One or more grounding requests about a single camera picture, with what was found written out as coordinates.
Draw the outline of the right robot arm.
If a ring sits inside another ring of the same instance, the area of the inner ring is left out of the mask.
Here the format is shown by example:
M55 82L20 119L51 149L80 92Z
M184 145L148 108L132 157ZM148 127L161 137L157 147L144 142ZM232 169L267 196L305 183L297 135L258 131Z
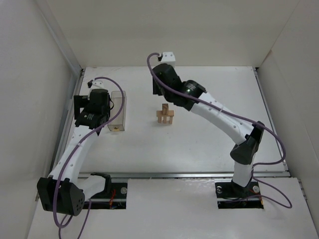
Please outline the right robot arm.
M171 65L159 64L152 68L152 72L158 77L158 80L153 80L154 95L164 96L167 102L206 119L234 141L235 146L230 152L235 161L232 187L238 192L248 191L253 160L264 129L223 113L224 106L202 85L193 80L182 81Z

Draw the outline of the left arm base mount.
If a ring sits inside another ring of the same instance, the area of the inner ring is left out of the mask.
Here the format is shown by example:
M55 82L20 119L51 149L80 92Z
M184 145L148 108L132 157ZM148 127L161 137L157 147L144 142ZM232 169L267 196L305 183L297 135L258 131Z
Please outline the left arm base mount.
M91 198L91 210L124 210L127 207L128 184L112 183L111 191L102 191Z

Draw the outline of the long wood block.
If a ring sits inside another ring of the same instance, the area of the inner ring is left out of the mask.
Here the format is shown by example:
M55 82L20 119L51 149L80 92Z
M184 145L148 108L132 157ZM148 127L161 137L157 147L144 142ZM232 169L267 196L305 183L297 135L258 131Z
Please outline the long wood block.
M174 117L174 111L168 110L166 114L164 114L162 111L157 111L157 117Z

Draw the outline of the wood block numbered twelve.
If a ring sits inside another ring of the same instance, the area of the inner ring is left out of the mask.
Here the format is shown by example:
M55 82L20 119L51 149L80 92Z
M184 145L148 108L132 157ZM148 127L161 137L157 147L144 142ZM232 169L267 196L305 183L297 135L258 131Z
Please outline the wood block numbered twelve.
M169 107L168 107L168 104L162 104L162 111L161 111L161 113L162 113L162 115L168 115L168 109L169 109Z

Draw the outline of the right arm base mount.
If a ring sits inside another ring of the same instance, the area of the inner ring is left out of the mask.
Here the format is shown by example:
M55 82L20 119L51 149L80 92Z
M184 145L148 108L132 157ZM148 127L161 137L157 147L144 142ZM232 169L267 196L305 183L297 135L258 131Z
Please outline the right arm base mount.
M216 182L215 192L219 209L263 209L259 183L252 181L246 187L231 182Z

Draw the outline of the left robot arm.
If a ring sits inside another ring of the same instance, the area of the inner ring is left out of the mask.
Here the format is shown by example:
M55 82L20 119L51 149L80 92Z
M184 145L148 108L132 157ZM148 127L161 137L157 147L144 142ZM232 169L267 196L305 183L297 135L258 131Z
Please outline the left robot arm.
M75 127L71 140L55 168L37 183L38 194L45 211L77 216L92 196L112 188L111 176L92 173L78 183L86 155L100 134L100 125L110 117L108 90L93 89L87 96L74 96Z

